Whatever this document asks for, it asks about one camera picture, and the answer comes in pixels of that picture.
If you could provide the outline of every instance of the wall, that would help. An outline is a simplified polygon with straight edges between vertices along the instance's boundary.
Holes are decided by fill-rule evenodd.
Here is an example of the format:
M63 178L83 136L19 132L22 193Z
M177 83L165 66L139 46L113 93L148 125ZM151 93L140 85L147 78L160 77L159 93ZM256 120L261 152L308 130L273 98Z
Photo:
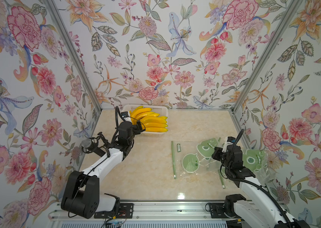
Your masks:
M0 0L0 227L46 227L79 168L92 108L39 1Z
M287 0L55 3L103 108L230 108L287 7Z
M276 171L272 193L321 228L321 0L301 4L236 115Z

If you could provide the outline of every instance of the banana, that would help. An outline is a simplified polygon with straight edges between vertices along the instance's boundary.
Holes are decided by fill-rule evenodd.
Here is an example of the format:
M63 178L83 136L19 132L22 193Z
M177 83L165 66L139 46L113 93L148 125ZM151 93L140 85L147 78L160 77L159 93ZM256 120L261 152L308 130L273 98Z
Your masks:
M159 117L154 117L154 116L150 116L150 117L146 116L146 117L142 118L140 120L140 122L142 122L142 123L160 123L160 124L167 123L166 120L159 118Z
M150 114L154 114L154 112L142 112L142 113L138 114L135 118L136 118L137 120L140 120L141 118L143 118L143 117L145 117L145 116L148 116L148 115L150 115Z
M162 127L147 127L145 131L152 131L152 132L166 132L168 129Z
M145 123L144 124L145 128L147 129L148 127L162 127L166 128L168 125L166 124L160 124L160 123Z

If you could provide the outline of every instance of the white arm segment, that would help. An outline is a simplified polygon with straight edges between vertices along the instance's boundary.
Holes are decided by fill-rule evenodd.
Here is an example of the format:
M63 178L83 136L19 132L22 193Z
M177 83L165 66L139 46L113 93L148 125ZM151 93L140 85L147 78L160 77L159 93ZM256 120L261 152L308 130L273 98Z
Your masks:
M119 149L110 148L110 157L107 155L102 156L97 162L95 162L90 167L82 170L84 174L88 174L89 176L96 175L99 178L100 184L101 181L105 178L105 176L123 160L123 153ZM116 199L112 196L100 194L99 206L96 212L100 211L111 211L115 205Z
M254 177L246 177L245 180L253 182L257 185L261 185L258 179ZM261 190L244 182L240 182L239 188L249 196L255 206L259 209L260 214L264 217L263 219L259 218L259 212L254 212L250 208L250 205L249 207L245 204L244 200L234 203L235 213L238 216L242 217L252 228L266 227L265 225L267 225L267 227L273 228L276 224L278 224L278 221L286 223L285 219L280 215L280 212L277 209L276 205L274 205L272 200L267 197L267 195L264 194ZM290 213L287 213L286 215L290 221L293 221L293 219L295 218Z

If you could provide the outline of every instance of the beige marble surface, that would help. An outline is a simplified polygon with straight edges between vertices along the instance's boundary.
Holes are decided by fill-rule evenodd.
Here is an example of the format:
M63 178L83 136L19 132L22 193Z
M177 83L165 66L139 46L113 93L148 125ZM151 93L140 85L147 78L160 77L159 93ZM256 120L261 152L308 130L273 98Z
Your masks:
M168 132L161 137L135 137L129 155L100 184L101 192L123 200L223 200L230 194L245 196L229 180L225 180L226 188L223 189L219 176L213 173L173 177L171 142L236 137L236 129L227 111L169 110L167 120ZM101 113L94 134L100 131L108 140L112 138L115 132L113 110ZM95 153L86 154L81 170L98 159Z

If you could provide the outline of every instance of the white basket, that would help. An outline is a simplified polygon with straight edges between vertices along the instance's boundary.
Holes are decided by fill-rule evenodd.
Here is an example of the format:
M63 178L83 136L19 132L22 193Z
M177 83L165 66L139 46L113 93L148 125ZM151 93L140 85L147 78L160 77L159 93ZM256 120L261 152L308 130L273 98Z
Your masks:
M140 104L127 104L123 107L122 112L134 111L137 107L141 106ZM155 105L143 105L144 108L152 108L152 112L159 113L159 116L167 116L168 117L168 109L164 106L155 106ZM140 135L151 136L151 137L159 137L165 132L150 132L143 131Z

